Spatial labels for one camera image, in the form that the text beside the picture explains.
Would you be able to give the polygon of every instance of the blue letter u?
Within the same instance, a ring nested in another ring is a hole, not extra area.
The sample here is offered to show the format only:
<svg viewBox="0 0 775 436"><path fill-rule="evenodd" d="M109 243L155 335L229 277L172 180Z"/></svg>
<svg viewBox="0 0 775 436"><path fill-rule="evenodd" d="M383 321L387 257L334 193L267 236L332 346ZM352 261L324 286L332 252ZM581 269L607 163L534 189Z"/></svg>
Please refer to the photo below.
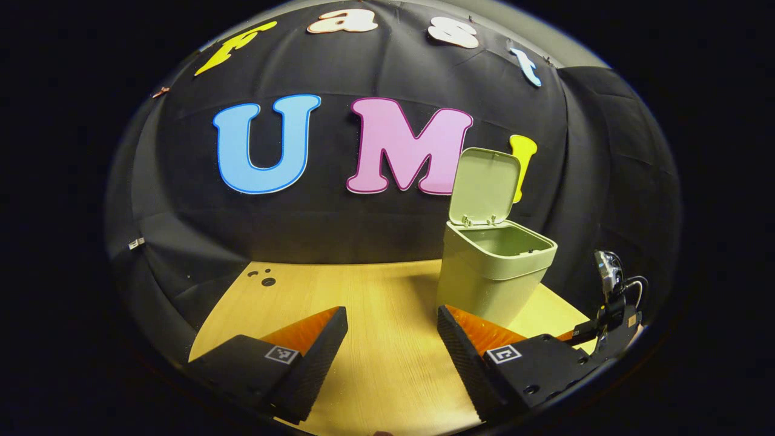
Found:
<svg viewBox="0 0 775 436"><path fill-rule="evenodd" d="M258 168L250 161L250 120L260 106L246 103L224 109L212 123L218 128L218 168L226 184L246 194L267 194L296 182L307 167L309 113L320 106L317 95L289 95L274 102L283 116L280 161L271 168Z"/></svg>

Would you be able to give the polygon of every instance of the pink letter m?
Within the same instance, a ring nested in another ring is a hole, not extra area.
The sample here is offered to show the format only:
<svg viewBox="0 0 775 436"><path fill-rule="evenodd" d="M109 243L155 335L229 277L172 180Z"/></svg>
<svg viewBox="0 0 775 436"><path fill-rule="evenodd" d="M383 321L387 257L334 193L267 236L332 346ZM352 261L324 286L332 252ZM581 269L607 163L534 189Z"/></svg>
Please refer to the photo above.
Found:
<svg viewBox="0 0 775 436"><path fill-rule="evenodd" d="M360 116L360 152L356 174L347 188L359 194L374 194L388 188L382 176L382 154L402 191L409 189L426 160L428 174L418 184L428 194L452 194L455 171L466 131L474 119L457 109L441 109L415 137L412 127L395 100L358 99L353 112Z"/></svg>

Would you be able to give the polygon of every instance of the wooden table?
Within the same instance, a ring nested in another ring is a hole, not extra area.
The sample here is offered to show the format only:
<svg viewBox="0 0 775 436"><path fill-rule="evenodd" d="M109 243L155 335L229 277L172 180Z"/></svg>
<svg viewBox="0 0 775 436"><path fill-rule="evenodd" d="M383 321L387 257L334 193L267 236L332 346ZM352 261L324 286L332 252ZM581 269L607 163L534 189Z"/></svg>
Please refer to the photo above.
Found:
<svg viewBox="0 0 775 436"><path fill-rule="evenodd" d="M252 262L202 325L193 360L236 334L259 338L334 306L349 330L307 421L320 435L452 434L480 424L436 331L441 261L372 265ZM258 274L248 276L249 272ZM272 286L262 280L276 280ZM562 334L588 319L540 285L508 326L526 337ZM594 342L581 347L591 353Z"/></svg>

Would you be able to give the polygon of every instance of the trash can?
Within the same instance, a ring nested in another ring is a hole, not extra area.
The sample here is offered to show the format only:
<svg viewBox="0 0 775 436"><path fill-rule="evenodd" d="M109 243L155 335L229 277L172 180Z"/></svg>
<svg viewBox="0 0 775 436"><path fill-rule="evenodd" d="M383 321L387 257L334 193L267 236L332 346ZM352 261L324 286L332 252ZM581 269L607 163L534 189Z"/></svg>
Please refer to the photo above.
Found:
<svg viewBox="0 0 775 436"><path fill-rule="evenodd" d="M506 220L519 172L510 154L472 147L460 155L436 307L449 304L508 326L541 282L557 244Z"/></svg>

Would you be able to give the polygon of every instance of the trash can lid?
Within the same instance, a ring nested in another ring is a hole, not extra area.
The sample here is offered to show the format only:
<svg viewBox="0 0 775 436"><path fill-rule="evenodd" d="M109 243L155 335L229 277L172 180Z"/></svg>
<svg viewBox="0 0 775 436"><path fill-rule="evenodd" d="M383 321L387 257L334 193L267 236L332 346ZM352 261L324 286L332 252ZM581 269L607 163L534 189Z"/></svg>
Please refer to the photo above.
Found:
<svg viewBox="0 0 775 436"><path fill-rule="evenodd" d="M455 224L496 224L512 211L519 160L484 148L463 150L457 162L449 220Z"/></svg>

